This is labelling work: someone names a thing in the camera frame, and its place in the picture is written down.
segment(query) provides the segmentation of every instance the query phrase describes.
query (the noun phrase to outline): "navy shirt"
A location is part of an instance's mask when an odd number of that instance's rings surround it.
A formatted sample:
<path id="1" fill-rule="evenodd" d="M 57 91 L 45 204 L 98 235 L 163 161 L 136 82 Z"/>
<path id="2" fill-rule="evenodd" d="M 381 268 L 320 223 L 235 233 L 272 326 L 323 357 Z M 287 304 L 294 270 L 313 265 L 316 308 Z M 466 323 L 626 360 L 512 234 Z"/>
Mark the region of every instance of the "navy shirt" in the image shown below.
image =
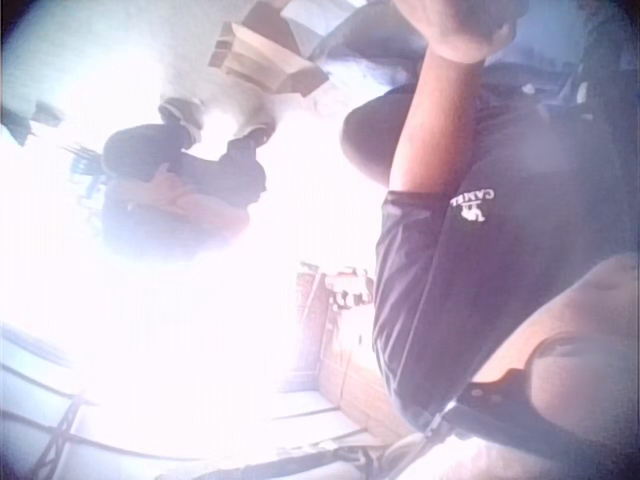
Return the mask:
<path id="1" fill-rule="evenodd" d="M 389 192 L 377 246 L 374 348 L 425 431 L 506 338 L 599 261 L 629 249 L 616 159 L 586 120 L 478 112 L 452 196 Z"/>

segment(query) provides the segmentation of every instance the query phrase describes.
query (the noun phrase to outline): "fist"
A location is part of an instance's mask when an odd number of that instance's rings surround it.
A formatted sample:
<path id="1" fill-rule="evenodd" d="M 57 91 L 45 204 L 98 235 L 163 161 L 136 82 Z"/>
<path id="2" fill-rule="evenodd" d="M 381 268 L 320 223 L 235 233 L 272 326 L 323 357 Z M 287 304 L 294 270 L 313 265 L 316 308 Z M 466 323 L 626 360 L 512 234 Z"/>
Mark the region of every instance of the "fist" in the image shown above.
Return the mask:
<path id="1" fill-rule="evenodd" d="M 509 45 L 527 0 L 394 0 L 429 42 L 429 49 L 458 63 L 479 63 Z"/>

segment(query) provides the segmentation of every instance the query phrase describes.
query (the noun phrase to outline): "sleeve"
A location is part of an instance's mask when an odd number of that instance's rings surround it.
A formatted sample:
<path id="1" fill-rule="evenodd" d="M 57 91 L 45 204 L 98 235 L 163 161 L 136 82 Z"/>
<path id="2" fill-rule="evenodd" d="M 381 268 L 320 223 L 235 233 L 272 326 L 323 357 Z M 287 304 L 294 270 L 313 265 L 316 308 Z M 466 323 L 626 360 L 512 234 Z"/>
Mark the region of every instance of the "sleeve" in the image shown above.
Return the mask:
<path id="1" fill-rule="evenodd" d="M 448 204 L 449 197 L 444 195 L 390 192 L 382 206 L 373 345 L 389 393 L 414 427 L 430 421 L 415 389 L 424 379 L 417 378 L 419 372 L 411 365 L 405 366 L 406 347 L 418 320 Z"/>

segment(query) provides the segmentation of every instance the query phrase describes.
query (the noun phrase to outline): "cardboard box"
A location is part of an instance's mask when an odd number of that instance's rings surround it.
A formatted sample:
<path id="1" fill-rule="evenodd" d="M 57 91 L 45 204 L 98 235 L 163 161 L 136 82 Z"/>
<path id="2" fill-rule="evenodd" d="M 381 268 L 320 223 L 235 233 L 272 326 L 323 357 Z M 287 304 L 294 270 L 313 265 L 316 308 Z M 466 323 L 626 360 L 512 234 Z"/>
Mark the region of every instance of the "cardboard box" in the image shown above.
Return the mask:
<path id="1" fill-rule="evenodd" d="M 237 23 L 223 25 L 209 65 L 272 94 L 306 97 L 328 80 L 320 67 Z"/>

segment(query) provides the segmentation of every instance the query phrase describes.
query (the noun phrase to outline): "white surface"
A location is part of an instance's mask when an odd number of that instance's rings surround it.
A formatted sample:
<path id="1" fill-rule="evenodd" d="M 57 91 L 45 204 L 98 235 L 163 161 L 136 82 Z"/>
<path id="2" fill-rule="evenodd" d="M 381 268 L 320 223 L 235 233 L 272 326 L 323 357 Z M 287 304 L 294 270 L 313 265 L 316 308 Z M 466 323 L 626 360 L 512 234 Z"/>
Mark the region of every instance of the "white surface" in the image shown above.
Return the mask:
<path id="1" fill-rule="evenodd" d="M 324 37 L 354 11 L 347 0 L 292 0 L 280 15 Z"/>

